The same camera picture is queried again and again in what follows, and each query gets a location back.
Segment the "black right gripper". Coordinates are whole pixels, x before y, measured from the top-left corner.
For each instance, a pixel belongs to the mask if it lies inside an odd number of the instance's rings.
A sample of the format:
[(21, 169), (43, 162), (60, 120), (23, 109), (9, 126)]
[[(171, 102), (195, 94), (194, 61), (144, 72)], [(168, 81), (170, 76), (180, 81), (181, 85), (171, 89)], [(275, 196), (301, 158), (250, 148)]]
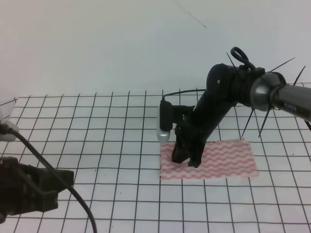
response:
[[(188, 166), (198, 168), (202, 162), (205, 143), (236, 101), (205, 90), (194, 110), (178, 125), (180, 132), (172, 151), (172, 162), (182, 163), (189, 159)], [(185, 148), (190, 148), (190, 156)]]

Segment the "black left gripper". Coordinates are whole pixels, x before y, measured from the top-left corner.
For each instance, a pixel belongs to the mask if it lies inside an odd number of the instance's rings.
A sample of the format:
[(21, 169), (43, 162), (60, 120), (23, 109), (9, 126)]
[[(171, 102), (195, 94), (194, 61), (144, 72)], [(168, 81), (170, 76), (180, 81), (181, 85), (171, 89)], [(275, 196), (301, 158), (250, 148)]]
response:
[[(68, 186), (73, 185), (73, 171), (57, 170), (56, 173)], [(36, 191), (36, 186), (43, 191)], [(65, 189), (60, 179), (47, 168), (21, 164), (15, 157), (2, 157), (0, 159), (0, 221), (5, 222), (7, 216), (57, 209), (57, 192)]]

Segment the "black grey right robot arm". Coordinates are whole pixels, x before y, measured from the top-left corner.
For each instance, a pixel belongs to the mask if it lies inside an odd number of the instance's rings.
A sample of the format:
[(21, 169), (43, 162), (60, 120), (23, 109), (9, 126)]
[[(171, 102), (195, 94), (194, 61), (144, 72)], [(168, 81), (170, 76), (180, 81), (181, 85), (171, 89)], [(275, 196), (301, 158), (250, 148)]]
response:
[(304, 119), (308, 127), (311, 125), (310, 88), (286, 83), (283, 75), (274, 69), (265, 71), (255, 67), (238, 47), (233, 47), (230, 53), (241, 65), (214, 65), (197, 104), (179, 108), (172, 153), (174, 163), (189, 160), (190, 167), (199, 167), (208, 137), (238, 103), (267, 114), (272, 109), (283, 110)]

